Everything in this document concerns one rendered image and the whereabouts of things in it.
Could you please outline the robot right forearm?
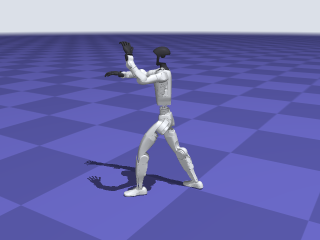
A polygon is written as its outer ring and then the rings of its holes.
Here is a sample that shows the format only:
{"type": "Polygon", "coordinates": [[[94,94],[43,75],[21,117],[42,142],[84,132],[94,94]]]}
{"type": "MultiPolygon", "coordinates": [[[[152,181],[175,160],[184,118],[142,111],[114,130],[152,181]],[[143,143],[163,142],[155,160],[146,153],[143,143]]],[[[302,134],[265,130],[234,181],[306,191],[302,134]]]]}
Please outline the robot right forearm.
{"type": "Polygon", "coordinates": [[[124,77],[121,77],[122,79],[124,79],[124,78],[137,78],[137,76],[136,77],[133,76],[131,71],[127,71],[127,72],[123,71],[121,73],[124,74],[124,77]]]}

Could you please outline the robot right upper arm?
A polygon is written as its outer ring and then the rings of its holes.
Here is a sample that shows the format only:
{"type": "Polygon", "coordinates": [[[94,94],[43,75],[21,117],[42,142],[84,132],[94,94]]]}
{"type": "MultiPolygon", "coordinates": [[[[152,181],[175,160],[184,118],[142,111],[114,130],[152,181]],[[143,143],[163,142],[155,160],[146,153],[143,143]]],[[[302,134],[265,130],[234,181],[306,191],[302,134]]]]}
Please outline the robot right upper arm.
{"type": "Polygon", "coordinates": [[[140,69],[140,71],[142,72],[142,73],[144,73],[145,75],[146,75],[146,77],[148,78],[150,75],[154,75],[154,74],[156,74],[156,71],[157,70],[159,70],[160,68],[158,68],[158,69],[153,69],[153,70],[149,70],[149,71],[145,71],[144,69],[140,69]]]}

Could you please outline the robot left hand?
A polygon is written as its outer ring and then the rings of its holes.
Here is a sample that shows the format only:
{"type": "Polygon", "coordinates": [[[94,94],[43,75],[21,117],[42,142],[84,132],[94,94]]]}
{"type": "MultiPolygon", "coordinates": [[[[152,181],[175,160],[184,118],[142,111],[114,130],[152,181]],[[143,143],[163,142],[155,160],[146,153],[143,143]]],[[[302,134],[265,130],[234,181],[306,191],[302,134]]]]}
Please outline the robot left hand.
{"type": "Polygon", "coordinates": [[[122,44],[123,50],[126,53],[125,54],[125,60],[128,61],[128,55],[133,56],[133,47],[131,47],[131,44],[127,41],[120,41],[119,44],[122,44]]]}

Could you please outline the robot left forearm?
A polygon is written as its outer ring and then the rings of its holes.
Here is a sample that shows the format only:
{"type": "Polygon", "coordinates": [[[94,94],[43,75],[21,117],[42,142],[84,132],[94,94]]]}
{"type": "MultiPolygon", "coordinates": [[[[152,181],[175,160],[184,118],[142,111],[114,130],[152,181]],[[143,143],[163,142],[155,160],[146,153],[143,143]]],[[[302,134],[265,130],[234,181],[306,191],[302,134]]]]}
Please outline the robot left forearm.
{"type": "Polygon", "coordinates": [[[141,81],[145,82],[147,80],[147,76],[137,68],[134,63],[134,57],[132,55],[127,55],[128,60],[126,61],[126,67],[131,71],[133,77],[138,77],[141,81]]]}

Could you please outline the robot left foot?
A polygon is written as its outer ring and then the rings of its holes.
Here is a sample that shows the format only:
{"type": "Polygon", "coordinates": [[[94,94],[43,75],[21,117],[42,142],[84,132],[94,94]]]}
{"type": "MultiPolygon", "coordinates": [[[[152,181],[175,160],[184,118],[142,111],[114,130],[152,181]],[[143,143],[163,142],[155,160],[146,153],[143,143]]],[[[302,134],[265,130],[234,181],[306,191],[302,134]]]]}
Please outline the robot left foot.
{"type": "MultiPolygon", "coordinates": [[[[140,189],[141,189],[141,188],[140,188],[140,189]]],[[[131,189],[131,190],[125,191],[125,192],[124,192],[124,195],[125,195],[126,197],[132,197],[132,196],[137,196],[137,195],[145,195],[145,194],[147,194],[147,193],[148,193],[148,191],[147,191],[146,187],[142,186],[142,189],[141,189],[141,190],[139,190],[139,187],[138,187],[138,190],[137,190],[137,188],[135,187],[135,188],[133,188],[133,189],[131,189]]]]}

